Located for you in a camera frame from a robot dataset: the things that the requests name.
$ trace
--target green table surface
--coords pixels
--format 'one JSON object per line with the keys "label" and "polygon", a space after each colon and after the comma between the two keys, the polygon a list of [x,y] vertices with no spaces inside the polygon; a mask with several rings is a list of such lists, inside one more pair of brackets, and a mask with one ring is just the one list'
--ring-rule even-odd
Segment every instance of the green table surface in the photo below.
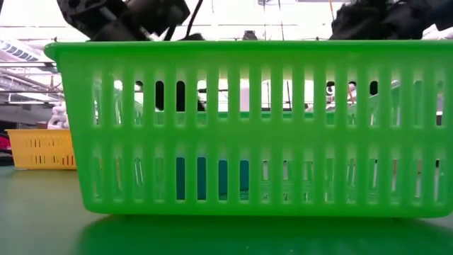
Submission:
{"label": "green table surface", "polygon": [[429,220],[97,215],[75,171],[0,168],[0,254],[453,254]]}

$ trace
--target plastic basket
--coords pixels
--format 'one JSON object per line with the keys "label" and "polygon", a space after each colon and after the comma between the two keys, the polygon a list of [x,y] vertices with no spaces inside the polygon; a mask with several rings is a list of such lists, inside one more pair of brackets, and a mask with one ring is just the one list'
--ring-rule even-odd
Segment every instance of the plastic basket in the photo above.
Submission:
{"label": "plastic basket", "polygon": [[7,130],[17,169],[75,169],[69,130]]}
{"label": "plastic basket", "polygon": [[[437,217],[453,209],[451,42],[56,43],[46,54],[62,73],[88,210]],[[229,80],[229,111],[219,114],[220,77]],[[241,77],[250,83],[249,113],[239,112]],[[293,84],[290,113],[282,111],[284,78]],[[124,84],[121,123],[117,79]],[[196,109],[199,79],[207,80],[206,113]],[[271,80],[269,113],[261,112],[264,79]],[[307,79],[315,84],[313,113],[304,112]],[[396,92],[392,79],[401,81]],[[140,118],[136,80],[144,83]],[[186,111],[176,112],[176,86],[165,86],[165,110],[156,112],[156,81],[179,80]],[[326,112],[326,80],[336,81],[334,113]],[[350,80],[358,84],[357,103],[348,109]],[[361,85],[371,80],[379,82],[378,97]]]}

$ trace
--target yellow plastic basket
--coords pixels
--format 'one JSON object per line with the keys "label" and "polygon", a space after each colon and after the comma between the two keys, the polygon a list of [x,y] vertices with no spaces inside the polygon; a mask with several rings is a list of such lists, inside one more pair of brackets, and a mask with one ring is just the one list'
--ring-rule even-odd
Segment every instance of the yellow plastic basket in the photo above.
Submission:
{"label": "yellow plastic basket", "polygon": [[7,130],[18,169],[76,169],[69,130]]}

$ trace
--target table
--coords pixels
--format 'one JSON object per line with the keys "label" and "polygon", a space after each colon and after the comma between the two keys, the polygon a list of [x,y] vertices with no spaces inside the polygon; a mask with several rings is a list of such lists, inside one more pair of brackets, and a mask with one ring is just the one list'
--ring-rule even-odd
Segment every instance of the table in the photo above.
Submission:
{"label": "table", "polygon": [[75,171],[0,168],[0,254],[452,254],[431,220],[97,215]]}

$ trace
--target green plastic basket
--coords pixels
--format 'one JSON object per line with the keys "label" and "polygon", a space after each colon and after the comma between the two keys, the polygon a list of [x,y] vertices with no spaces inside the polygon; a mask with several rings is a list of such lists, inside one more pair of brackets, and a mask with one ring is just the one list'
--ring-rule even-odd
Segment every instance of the green plastic basket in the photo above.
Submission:
{"label": "green plastic basket", "polygon": [[[453,44],[451,42],[83,42],[45,50],[62,73],[84,204],[97,213],[438,217],[453,210]],[[240,78],[250,112],[240,113]],[[228,113],[218,113],[219,78],[229,81]],[[115,80],[122,80],[122,121]],[[207,80],[207,112],[197,112],[197,81]],[[261,81],[271,80],[271,111],[261,112]],[[284,113],[283,79],[292,112]],[[391,80],[401,82],[391,89]],[[144,83],[143,114],[134,82]],[[186,112],[176,112],[176,82]],[[313,80],[314,112],[304,112]],[[336,109],[326,112],[326,80]],[[357,82],[348,108],[347,83]],[[379,96],[369,97],[371,80]],[[156,81],[165,110],[155,110]],[[99,123],[94,84],[101,82]],[[442,125],[436,98],[442,94]],[[198,178],[206,158],[205,182]],[[184,158],[183,198],[177,158]],[[227,192],[219,194],[219,162]],[[240,162],[248,189],[240,189]],[[200,198],[198,190],[206,192]]]}

